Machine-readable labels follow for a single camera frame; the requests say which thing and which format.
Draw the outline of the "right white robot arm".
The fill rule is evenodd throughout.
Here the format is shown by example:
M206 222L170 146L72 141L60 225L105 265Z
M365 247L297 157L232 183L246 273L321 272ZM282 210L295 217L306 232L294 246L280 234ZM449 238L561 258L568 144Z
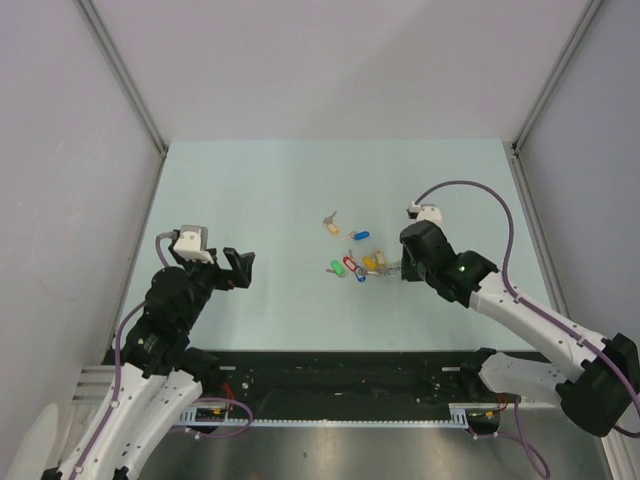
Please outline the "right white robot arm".
M495 320L550 362L490 353L461 376L469 399L484 401L495 391L536 399L559 407L596 437L607 436L628 407L638 404L639 356L631 339L607 339L537 304L509 286L490 260L474 251L455 252L431 221L411 224L399 240L403 279L424 282L448 302Z

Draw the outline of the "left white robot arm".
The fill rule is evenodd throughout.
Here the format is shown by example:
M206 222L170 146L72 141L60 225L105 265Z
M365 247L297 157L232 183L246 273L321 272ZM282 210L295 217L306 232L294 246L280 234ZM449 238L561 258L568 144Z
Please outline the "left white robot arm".
M214 291L246 289L255 255L227 247L222 268L213 249L171 247L175 265L155 273L144 301L114 339L113 381L77 446L45 479L136 479L156 447L197 399L224 382L218 359L189 344Z

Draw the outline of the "metal ring key organizer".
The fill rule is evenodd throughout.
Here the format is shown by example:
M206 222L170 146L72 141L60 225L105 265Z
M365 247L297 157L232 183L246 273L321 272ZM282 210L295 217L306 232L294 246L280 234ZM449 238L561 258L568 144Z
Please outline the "metal ring key organizer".
M390 264L377 265L373 269L367 269L366 274L376 277L386 277L391 275L397 275L401 272L401 262L396 261Z

